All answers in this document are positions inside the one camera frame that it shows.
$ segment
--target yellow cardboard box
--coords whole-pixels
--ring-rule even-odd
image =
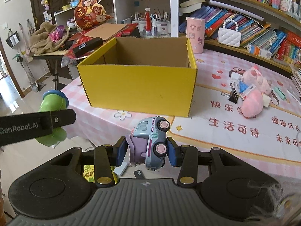
[[[78,65],[93,107],[183,117],[197,70],[184,37],[113,38]]]

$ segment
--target cartoon figure poster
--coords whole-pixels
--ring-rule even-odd
[[[74,19],[79,28],[85,30],[104,23],[111,16],[98,4],[101,0],[80,0],[74,10]]]

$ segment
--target wall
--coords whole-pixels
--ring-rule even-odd
[[[27,35],[26,19],[29,19],[29,21],[34,25],[34,18],[31,10],[30,0],[11,0],[6,3],[4,2],[4,0],[0,0],[0,8],[0,37],[4,51],[12,68],[12,71],[17,79],[17,82],[20,85],[20,88],[26,89],[30,86],[26,73],[20,63],[18,63],[16,60],[12,60],[12,58],[17,54],[17,51],[15,49],[11,49],[7,45],[5,40],[7,39],[8,31],[11,28],[13,32],[17,31],[19,33],[19,36],[21,37],[21,42],[19,44],[22,51],[25,49],[25,44],[23,43],[19,23],[21,23],[21,25],[23,26],[24,33],[27,36],[27,39],[29,39]],[[8,24],[8,28],[4,30],[2,28],[2,25],[5,22]],[[49,71],[45,60],[33,60],[29,63],[29,67],[36,80],[41,78],[46,73],[44,67],[47,72]]]

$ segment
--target heart decal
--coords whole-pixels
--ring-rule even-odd
[[[221,77],[220,76],[217,76],[216,74],[212,74],[211,75],[214,79],[221,79]]]

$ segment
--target pink cup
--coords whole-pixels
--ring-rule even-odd
[[[205,39],[205,19],[186,18],[186,37],[190,39],[193,53],[202,53]]]

